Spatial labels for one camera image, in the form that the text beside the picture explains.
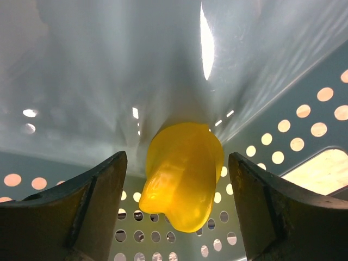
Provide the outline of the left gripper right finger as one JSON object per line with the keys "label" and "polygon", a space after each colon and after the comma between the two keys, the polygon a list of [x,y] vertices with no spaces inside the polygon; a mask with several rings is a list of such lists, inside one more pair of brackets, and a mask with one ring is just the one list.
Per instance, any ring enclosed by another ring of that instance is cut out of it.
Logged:
{"label": "left gripper right finger", "polygon": [[248,260],[347,260],[347,201],[324,196],[229,155]]}

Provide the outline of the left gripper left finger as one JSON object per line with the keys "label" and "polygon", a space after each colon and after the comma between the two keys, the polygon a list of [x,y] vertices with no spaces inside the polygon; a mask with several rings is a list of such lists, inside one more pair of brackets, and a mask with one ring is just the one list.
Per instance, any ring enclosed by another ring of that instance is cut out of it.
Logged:
{"label": "left gripper left finger", "polygon": [[57,186],[1,203],[1,260],[107,260],[126,169],[120,151]]}

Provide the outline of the yellow pepper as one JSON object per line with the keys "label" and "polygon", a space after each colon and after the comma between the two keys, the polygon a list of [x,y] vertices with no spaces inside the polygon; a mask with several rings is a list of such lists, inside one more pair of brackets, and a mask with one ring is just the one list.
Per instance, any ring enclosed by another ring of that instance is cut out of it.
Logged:
{"label": "yellow pepper", "polygon": [[213,210],[223,161],[222,145],[207,124],[162,129],[147,150],[140,210],[164,214],[180,232],[196,232]]}

